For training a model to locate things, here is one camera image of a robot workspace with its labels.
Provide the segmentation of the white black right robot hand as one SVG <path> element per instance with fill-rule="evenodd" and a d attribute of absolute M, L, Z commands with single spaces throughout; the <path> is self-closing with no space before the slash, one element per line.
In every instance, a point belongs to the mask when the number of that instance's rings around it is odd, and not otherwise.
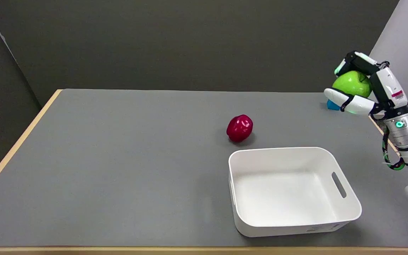
<path fill-rule="evenodd" d="M 374 115 L 384 111 L 385 118 L 394 118 L 408 113 L 408 97 L 398 79 L 390 69 L 389 61 L 381 63 L 364 53 L 351 51 L 345 55 L 334 71 L 338 80 L 353 74 L 361 84 L 367 84 L 376 102 L 345 86 L 332 86 L 324 95 L 338 106 L 341 112 L 356 115 Z"/>

